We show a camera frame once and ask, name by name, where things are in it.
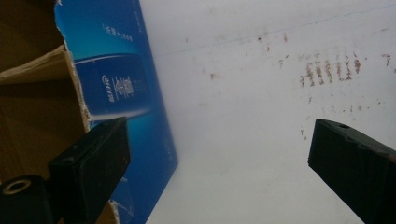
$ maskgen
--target brown spot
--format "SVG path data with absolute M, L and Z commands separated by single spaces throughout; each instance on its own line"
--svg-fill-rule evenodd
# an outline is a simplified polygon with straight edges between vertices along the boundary
M 315 61 L 315 65 L 316 65 L 317 75 L 319 77 L 319 85 L 323 85 L 324 81 L 323 81 L 323 76 L 321 74 L 320 61 Z
M 344 79 L 341 77 L 341 72 L 342 72 L 341 64 L 340 64 L 340 63 L 337 63 L 337 75 L 338 75 L 338 79 L 339 79 L 340 81 L 344 81 Z
M 325 64 L 326 75 L 329 78 L 330 83 L 332 83 L 332 67 L 330 66 L 329 60 L 326 60 L 324 64 Z
M 361 63 L 359 62 L 359 60 L 355 60 L 355 71 L 356 71 L 356 74 L 358 74 L 359 73 L 359 71 L 361 70 Z
M 301 87 L 303 88 L 305 86 L 305 78 L 303 76 L 301 76 L 300 83 Z
M 389 62 L 390 62 L 390 55 L 389 54 L 383 54 L 382 57 L 387 58 L 387 66 L 388 66 Z
M 352 75 L 352 73 L 350 72 L 350 69 L 349 69 L 349 62 L 346 62 L 346 75 L 347 75 L 346 80 L 352 79 L 352 78 L 350 77 L 350 76 Z
M 312 63 L 308 63 L 306 65 L 306 76 L 309 78 L 309 80 L 311 81 L 311 86 L 315 86 L 315 81 L 314 81 L 314 73 L 312 72 L 311 66 L 313 64 Z

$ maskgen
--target white background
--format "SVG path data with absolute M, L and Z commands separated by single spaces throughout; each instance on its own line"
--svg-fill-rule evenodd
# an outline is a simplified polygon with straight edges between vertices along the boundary
M 148 223 L 361 223 L 307 158 L 316 118 L 396 148 L 396 1 L 141 5 L 180 162 Z

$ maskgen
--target cardboard box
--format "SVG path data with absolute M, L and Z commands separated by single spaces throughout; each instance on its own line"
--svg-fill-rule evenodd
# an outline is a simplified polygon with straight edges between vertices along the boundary
M 138 1 L 0 8 L 1 181 L 48 177 L 47 162 L 90 127 L 126 116 L 133 161 L 100 222 L 146 222 L 177 156 Z

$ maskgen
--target cardboard flap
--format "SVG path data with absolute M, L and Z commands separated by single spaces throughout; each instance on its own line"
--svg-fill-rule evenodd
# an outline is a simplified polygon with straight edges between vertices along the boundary
M 37 58 L 29 63 L 0 73 L 0 85 L 39 82 L 70 78 L 64 46 Z

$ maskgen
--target blue box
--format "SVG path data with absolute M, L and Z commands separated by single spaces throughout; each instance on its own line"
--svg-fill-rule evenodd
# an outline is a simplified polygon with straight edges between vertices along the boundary
M 132 162 L 110 203 L 120 223 L 145 223 L 177 167 L 137 0 L 59 0 L 56 24 L 92 127 L 128 118 Z

